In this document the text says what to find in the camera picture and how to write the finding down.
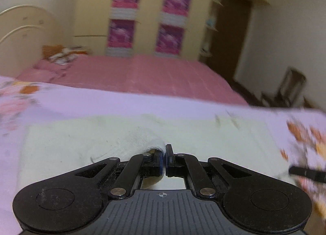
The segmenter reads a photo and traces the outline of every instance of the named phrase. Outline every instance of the doorway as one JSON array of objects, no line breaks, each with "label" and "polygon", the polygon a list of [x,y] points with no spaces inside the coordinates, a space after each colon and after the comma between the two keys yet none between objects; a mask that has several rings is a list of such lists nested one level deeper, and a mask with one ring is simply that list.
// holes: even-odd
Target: doorway
[{"label": "doorway", "polygon": [[211,41],[211,57],[206,64],[231,83],[241,55],[252,3],[249,0],[222,0],[216,30]]}]

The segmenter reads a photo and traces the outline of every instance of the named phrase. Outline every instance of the metal screw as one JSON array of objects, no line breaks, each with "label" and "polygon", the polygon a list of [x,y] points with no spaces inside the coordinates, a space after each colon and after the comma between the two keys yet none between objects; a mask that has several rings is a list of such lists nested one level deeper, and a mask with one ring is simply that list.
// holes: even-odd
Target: metal screw
[{"label": "metal screw", "polygon": [[216,193],[216,191],[213,188],[202,188],[199,191],[202,195],[206,195],[206,196],[210,196],[210,195],[214,195]]},{"label": "metal screw", "polygon": [[119,187],[117,187],[117,188],[113,188],[113,189],[111,190],[111,194],[112,194],[112,195],[116,195],[116,196],[122,196],[122,195],[124,195],[126,192],[127,192],[127,191],[126,191],[125,189],[123,189],[123,188],[119,188]]}]

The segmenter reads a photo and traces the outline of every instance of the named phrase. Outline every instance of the pink bedspread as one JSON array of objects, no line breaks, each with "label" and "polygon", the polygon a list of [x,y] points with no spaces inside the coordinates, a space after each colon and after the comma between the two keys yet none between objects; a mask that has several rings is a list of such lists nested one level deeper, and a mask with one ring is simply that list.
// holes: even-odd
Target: pink bedspread
[{"label": "pink bedspread", "polygon": [[221,76],[198,61],[145,55],[131,59],[80,56],[64,77],[51,83],[247,105]]}]

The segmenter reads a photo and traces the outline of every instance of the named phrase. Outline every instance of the chair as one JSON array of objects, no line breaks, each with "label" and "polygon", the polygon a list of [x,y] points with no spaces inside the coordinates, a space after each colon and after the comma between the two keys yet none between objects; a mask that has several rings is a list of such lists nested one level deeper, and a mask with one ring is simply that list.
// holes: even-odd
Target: chair
[{"label": "chair", "polygon": [[303,73],[294,68],[289,68],[276,95],[262,92],[260,101],[266,102],[269,107],[293,107],[306,82],[307,79]]}]

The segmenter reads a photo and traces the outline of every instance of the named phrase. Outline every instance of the white mat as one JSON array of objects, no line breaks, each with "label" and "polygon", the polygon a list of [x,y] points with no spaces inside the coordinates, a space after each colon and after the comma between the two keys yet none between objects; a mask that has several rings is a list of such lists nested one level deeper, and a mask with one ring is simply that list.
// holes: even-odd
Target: white mat
[{"label": "white mat", "polygon": [[[231,117],[195,121],[153,115],[99,116],[31,125],[21,153],[18,188],[92,161],[112,156],[128,160],[149,147],[165,144],[172,144],[175,153],[192,154],[200,161],[219,157],[272,177],[288,170],[264,122]],[[184,188],[182,179],[164,178],[154,186],[178,188]]]}]

